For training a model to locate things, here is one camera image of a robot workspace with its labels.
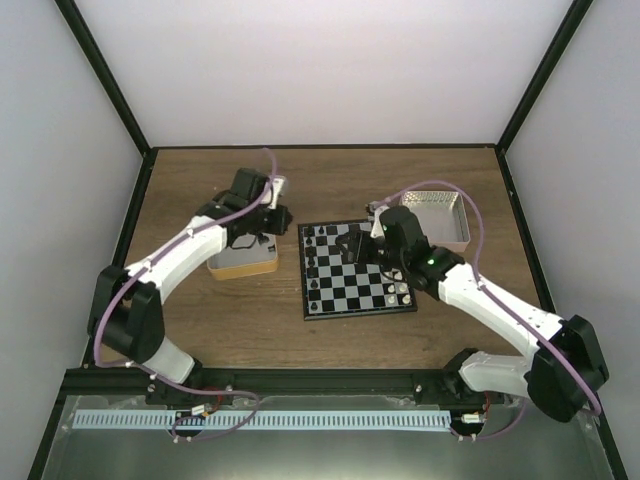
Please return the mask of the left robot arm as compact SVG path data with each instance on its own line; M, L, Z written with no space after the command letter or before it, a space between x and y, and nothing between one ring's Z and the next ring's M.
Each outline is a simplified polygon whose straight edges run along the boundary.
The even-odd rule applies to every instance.
M280 199L288 186L281 175L240 168L231 187L202 205L187 225L155 252L128 267L110 265L99 274L88 324L93 358L102 347L123 356L123 365L169 381L181 403L204 392L197 361L166 333L163 305L179 284L207 260L245 235L281 236L292 221Z

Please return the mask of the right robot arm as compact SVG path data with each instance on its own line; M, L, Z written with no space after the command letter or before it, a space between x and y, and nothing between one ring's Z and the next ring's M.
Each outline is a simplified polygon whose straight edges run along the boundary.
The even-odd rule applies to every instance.
M514 356L463 353L444 378L451 400L465 403L478 392L524 397L563 423L580 411L601 414L596 393L609 373L585 318L562 318L495 285L457 253L431 244L405 206L379 208L370 231L342 234L336 243L345 262L398 271L409 287L473 317L516 349Z

